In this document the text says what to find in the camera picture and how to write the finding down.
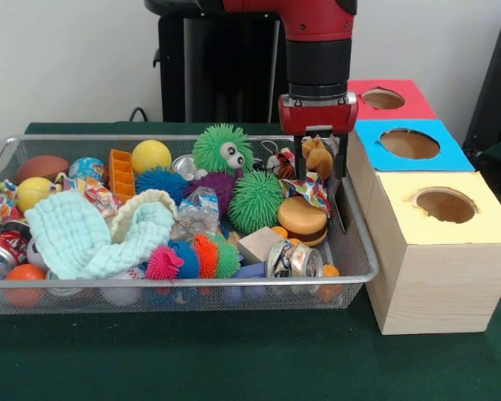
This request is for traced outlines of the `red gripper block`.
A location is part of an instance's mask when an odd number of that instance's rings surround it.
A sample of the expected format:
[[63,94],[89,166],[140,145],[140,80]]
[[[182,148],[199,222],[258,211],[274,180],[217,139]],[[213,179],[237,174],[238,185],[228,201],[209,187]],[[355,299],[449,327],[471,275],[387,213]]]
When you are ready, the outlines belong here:
[[306,178],[306,160],[303,156],[302,136],[311,131],[329,130],[338,139],[335,155],[335,177],[341,180],[347,169],[347,133],[354,129],[358,102],[354,92],[329,100],[301,100],[283,94],[278,99],[281,128],[294,136],[295,172],[298,180]]

